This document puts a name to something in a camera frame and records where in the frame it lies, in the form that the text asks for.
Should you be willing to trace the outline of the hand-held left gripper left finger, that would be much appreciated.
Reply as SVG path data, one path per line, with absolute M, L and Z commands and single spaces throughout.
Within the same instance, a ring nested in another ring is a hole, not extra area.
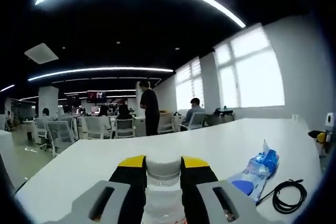
M 121 161 L 108 181 L 87 189 L 62 223 L 140 223 L 146 188 L 145 155 Z

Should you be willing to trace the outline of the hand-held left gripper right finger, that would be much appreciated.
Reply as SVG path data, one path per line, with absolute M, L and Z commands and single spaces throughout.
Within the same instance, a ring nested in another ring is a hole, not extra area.
M 259 223 L 254 202 L 225 180 L 218 180 L 209 164 L 181 157 L 182 204 L 188 223 Z

